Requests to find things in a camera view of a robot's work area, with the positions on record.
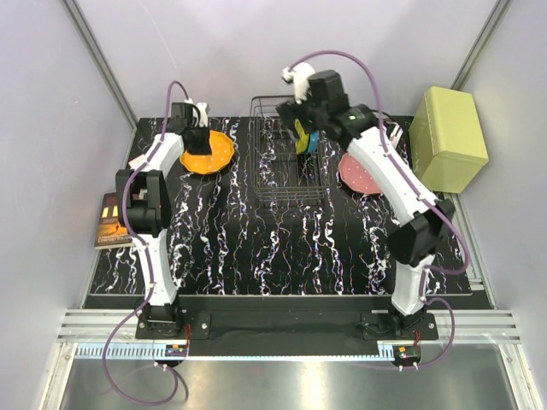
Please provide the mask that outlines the blue dotted plate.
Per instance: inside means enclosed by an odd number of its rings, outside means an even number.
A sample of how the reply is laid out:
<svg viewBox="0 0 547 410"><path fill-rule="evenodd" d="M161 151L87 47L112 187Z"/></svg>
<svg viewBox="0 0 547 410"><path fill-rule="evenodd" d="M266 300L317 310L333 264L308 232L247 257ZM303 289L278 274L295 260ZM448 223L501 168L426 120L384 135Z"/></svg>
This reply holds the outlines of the blue dotted plate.
<svg viewBox="0 0 547 410"><path fill-rule="evenodd" d="M306 153L308 155L311 155L316 151L317 145L319 143L319 138L320 138L319 131L312 132L309 134L309 143L308 143L308 148L306 150Z"/></svg>

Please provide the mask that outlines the orange dotted plate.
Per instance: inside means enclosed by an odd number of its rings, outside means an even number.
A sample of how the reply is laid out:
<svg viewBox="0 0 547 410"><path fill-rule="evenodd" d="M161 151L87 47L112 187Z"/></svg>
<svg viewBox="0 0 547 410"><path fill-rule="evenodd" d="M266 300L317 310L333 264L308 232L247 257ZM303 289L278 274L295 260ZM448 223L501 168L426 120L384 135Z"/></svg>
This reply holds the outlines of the orange dotted plate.
<svg viewBox="0 0 547 410"><path fill-rule="evenodd" d="M217 173L225 168L232 160L235 148L234 142L223 132L210 131L210 155L191 155L185 152L180 163L191 173L208 175Z"/></svg>

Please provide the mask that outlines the lime green dotted plate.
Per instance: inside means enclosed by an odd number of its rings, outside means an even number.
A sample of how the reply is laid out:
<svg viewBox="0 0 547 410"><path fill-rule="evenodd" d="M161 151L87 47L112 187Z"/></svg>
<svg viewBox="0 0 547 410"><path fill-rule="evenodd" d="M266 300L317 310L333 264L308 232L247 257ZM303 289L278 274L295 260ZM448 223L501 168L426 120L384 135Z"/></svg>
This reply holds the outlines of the lime green dotted plate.
<svg viewBox="0 0 547 410"><path fill-rule="evenodd" d="M297 133L297 141L295 142L296 153L298 155L305 154L308 151L310 136L304 130L299 119L295 119L294 127Z"/></svg>

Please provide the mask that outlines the pink dotted plate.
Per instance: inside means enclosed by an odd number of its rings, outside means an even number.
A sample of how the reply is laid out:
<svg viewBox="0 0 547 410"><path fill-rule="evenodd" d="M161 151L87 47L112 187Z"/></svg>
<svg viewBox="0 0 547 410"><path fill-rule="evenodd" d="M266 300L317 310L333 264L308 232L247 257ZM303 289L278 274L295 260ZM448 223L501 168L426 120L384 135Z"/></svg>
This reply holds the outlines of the pink dotted plate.
<svg viewBox="0 0 547 410"><path fill-rule="evenodd" d="M338 164L338 174L351 190L363 195L382 193L371 174L351 155L344 153Z"/></svg>

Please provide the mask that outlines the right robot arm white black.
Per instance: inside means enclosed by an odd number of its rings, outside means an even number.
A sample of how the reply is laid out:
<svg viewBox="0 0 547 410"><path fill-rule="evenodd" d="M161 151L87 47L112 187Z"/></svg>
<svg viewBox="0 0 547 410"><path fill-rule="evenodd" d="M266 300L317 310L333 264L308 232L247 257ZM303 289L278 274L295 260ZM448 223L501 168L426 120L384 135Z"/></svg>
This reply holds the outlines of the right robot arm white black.
<svg viewBox="0 0 547 410"><path fill-rule="evenodd" d="M336 71L315 71L308 63L285 68L292 97L276 108L294 133L319 132L338 144L372 176L399 222L387 238L396 260L395 288L386 325L398 338L410 337L426 313L425 271L448 233L455 211L416 178L385 135L379 116L365 104L352 105Z"/></svg>

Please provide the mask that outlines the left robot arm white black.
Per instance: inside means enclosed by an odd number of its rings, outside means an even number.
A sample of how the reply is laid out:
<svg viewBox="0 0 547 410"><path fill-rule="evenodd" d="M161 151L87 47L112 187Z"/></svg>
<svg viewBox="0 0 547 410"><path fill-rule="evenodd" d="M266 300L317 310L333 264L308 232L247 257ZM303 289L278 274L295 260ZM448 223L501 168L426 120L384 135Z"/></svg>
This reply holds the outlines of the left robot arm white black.
<svg viewBox="0 0 547 410"><path fill-rule="evenodd" d="M136 164L115 175L119 221L138 252L145 285L137 308L143 331L177 337L185 326L170 272L167 230L172 218L165 177L185 153L209 154L209 105L191 99L174 102L162 131Z"/></svg>

